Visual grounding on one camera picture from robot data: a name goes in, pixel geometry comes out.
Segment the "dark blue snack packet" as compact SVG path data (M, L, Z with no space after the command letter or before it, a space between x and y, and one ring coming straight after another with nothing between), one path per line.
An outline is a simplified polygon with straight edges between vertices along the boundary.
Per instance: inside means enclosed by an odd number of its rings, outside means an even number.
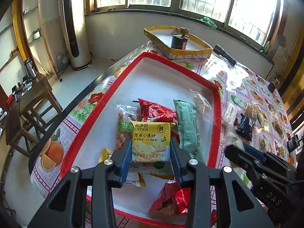
M241 113L241 121L236 127L236 133L247 141L252 141L252 133L255 123L247 115Z

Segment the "red snack packet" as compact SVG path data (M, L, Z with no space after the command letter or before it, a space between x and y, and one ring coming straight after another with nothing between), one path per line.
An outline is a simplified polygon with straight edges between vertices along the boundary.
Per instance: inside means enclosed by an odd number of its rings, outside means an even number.
M174 180L168 181L151 205L149 212L157 211L169 216L187 215L190 193L190 188L181 188Z
M138 99L142 122L177 123L177 113L158 103Z

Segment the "green long snack packet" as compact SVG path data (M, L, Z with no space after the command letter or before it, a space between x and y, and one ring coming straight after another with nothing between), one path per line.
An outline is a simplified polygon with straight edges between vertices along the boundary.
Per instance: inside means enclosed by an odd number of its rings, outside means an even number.
M205 163L196 106L179 99L173 102L178 118L179 147L186 150L191 158Z

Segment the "yellow cracker snack packet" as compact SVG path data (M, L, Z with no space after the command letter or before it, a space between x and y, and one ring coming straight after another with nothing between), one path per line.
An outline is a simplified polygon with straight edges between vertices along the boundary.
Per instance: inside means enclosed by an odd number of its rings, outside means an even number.
M129 172L171 178L172 123L132 121L132 148Z

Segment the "clear peanut snack packet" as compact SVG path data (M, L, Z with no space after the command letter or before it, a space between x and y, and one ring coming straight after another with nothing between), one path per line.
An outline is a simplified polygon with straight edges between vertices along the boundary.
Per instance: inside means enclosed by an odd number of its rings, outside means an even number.
M115 150L121 149L122 143L127 137L132 136L133 126L131 121L137 121L138 119L138 107L134 105L117 105L117 133Z

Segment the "white long biscuit packet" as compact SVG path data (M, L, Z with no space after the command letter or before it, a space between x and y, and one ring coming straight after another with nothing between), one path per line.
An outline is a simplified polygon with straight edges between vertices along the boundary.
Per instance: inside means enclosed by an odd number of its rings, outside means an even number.
M224 126L233 126L237 117L237 108L234 104L229 103L222 119Z

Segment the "floral wrapped snack packet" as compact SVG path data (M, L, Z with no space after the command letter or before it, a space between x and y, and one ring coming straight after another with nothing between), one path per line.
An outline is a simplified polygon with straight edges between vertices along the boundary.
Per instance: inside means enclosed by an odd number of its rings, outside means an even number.
M265 131L269 131L269 124L267 120L267 116L261 111L257 110L257 117L260 125L263 127Z

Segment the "clear pastry packet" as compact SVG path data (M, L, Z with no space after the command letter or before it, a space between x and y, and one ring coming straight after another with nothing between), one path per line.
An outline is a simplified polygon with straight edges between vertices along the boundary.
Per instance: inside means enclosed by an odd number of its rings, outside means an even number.
M278 135L279 135L281 138L284 138L284 130L283 130L283 127L282 127L282 125L280 124L280 122L278 121L278 119L275 118L275 117L272 118L272 126L273 126L273 129L278 133Z

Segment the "clear striped biscuit packet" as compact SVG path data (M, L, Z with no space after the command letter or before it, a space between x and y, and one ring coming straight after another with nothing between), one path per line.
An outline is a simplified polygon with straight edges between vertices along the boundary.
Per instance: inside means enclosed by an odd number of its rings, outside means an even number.
M260 111L258 109L257 104L248 104L245 108L244 114L249 117L253 122L257 122L259 116L260 116Z

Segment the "black weight right edge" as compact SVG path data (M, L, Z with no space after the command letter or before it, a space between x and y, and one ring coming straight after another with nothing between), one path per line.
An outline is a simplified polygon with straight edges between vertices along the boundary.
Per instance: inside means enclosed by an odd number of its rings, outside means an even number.
M289 153L293 152L299 146L299 138L298 135L294 135L287 142L287 149Z

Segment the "clear sesame candy packet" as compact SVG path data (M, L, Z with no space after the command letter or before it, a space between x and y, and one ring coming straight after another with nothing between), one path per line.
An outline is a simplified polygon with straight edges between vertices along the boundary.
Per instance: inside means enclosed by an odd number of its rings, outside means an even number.
M196 109L201 112L201 114L211 111L211 106L203 95L191 89L190 92L193 94L193 101L196 105Z

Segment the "small black weight far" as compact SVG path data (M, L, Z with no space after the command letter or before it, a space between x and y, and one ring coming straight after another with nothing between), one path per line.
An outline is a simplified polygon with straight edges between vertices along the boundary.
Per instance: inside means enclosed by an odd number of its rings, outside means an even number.
M278 79L275 79L274 81L270 81L267 88L268 90L273 93L274 90L277 88L277 85L279 84L279 80Z

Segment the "wooden stool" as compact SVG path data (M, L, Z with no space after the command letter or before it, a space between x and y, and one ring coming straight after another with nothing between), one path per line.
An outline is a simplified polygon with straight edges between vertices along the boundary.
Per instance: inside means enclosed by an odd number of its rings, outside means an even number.
M37 74L31 83L24 95L13 96L5 122L6 144L27 158L33 153L29 143L37 146L46 128L55 121L52 118L46 122L43 116L51 109L57 114L63 110L46 76Z

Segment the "black flashlight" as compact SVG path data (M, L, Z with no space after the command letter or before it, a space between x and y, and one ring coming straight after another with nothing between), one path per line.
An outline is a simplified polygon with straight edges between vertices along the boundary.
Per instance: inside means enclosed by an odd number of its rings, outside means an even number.
M213 51L219 56L225 58L232 66L236 65L237 63L236 60L232 58L232 56L230 56L230 54L228 54L228 52L226 52L220 45L216 44L213 47Z

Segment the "black weight in yellow tray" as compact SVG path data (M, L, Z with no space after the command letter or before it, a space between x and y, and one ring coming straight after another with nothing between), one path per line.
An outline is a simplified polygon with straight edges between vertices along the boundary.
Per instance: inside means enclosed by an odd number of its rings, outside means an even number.
M187 47L190 30L185 27L180 27L172 34L171 48L185 50Z

